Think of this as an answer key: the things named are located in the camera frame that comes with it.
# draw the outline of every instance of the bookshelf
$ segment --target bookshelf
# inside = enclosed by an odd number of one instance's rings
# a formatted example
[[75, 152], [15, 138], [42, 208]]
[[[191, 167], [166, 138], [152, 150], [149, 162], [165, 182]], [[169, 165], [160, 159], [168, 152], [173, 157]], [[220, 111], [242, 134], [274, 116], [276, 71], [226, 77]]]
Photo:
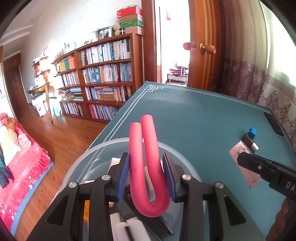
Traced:
[[[81, 51], [85, 51], [88, 48], [95, 47], [101, 44], [107, 44], [111, 42], [116, 42], [124, 39], [129, 39], [129, 48], [130, 48], [130, 58], [125, 59], [118, 59], [118, 60], [109, 60], [104, 62], [98, 62], [94, 64], [87, 64], [83, 65], [81, 60]], [[70, 51], [63, 56], [60, 56], [59, 58], [55, 59], [52, 64], [58, 64], [61, 60], [67, 58], [67, 57], [74, 57], [74, 64], [75, 67], [71, 68], [69, 70], [64, 70], [57, 73], [58, 75], [63, 75], [66, 73], [70, 73], [72, 71], [77, 72], [77, 79], [79, 81], [78, 84], [71, 84], [66, 85], [59, 90], [66, 90], [71, 88], [81, 88], [83, 101], [76, 101], [76, 100], [70, 100], [70, 101], [60, 101], [61, 108], [63, 110], [63, 115], [65, 116], [71, 116], [75, 118], [85, 119], [89, 121], [95, 121], [100, 123], [109, 123], [109, 120], [101, 119], [99, 116], [98, 119], [93, 118], [92, 116], [92, 110], [90, 105], [101, 105], [101, 106], [108, 106], [111, 108], [116, 108], [116, 110], [124, 105], [124, 101], [109, 101], [109, 100], [89, 100], [87, 97], [86, 89], [87, 87], [98, 87], [98, 86], [114, 86], [114, 88], [121, 88], [123, 86], [124, 88], [130, 88], [132, 89], [132, 93], [134, 93], [136, 90], [138, 90], [142, 84], [143, 84], [143, 65], [142, 65], [142, 41], [141, 41], [141, 35], [138, 34], [124, 34], [119, 36], [114, 36], [106, 39], [101, 39], [99, 41], [84, 45], [80, 48], [77, 48], [73, 51]], [[95, 82], [95, 83], [85, 83], [83, 70], [89, 67], [94, 66], [105, 66], [110, 64], [120, 64], [120, 63], [130, 63], [131, 65], [131, 76], [132, 81], [105, 81], [104, 83], [101, 82]], [[79, 114], [70, 114], [68, 110], [65, 110], [65, 103], [70, 103], [70, 105], [73, 104], [79, 104], [79, 111], [83, 113], [83, 116], [80, 116]]]

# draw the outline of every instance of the pink card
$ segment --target pink card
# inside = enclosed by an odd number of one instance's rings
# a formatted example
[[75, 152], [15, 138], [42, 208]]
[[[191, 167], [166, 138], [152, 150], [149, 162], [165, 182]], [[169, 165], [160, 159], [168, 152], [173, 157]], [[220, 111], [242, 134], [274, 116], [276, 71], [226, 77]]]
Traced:
[[[240, 141], [237, 143], [230, 151], [229, 154], [232, 156], [234, 159], [235, 163], [237, 164], [237, 156], [242, 153], [242, 152], [247, 152], [251, 154], [251, 151], [249, 148], [242, 142]], [[244, 178], [246, 179], [249, 188], [255, 187], [262, 179], [259, 174], [254, 173], [244, 167], [241, 167], [240, 165], [237, 164], [239, 169], [241, 170]]]

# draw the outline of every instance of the door knob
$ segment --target door knob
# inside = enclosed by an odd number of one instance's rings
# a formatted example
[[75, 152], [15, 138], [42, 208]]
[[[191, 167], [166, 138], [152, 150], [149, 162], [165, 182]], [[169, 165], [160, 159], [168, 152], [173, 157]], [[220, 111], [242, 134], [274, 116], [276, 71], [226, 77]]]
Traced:
[[211, 44], [205, 45], [204, 42], [200, 43], [200, 53], [205, 54], [207, 52], [208, 54], [215, 54], [216, 53], [216, 47]]

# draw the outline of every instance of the wooden floor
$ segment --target wooden floor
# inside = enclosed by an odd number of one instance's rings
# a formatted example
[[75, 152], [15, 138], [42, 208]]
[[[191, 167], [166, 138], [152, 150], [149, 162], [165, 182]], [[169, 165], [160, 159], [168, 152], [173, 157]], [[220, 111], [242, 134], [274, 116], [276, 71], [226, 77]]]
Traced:
[[62, 115], [54, 117], [54, 123], [51, 124], [48, 113], [38, 117], [32, 106], [18, 116], [18, 121], [48, 151], [54, 162], [21, 216], [15, 237], [18, 241], [25, 241], [60, 188], [67, 170], [106, 124]]

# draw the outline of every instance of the red blanket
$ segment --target red blanket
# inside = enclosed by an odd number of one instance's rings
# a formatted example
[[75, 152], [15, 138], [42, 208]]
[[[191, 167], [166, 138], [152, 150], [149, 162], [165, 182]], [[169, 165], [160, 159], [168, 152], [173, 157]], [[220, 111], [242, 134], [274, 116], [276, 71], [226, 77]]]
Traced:
[[29, 189], [50, 164], [47, 151], [24, 130], [20, 123], [15, 123], [15, 132], [22, 150], [17, 152], [8, 164], [14, 181], [9, 180], [9, 184], [4, 189], [0, 188], [0, 217], [9, 230], [14, 221], [14, 215]]

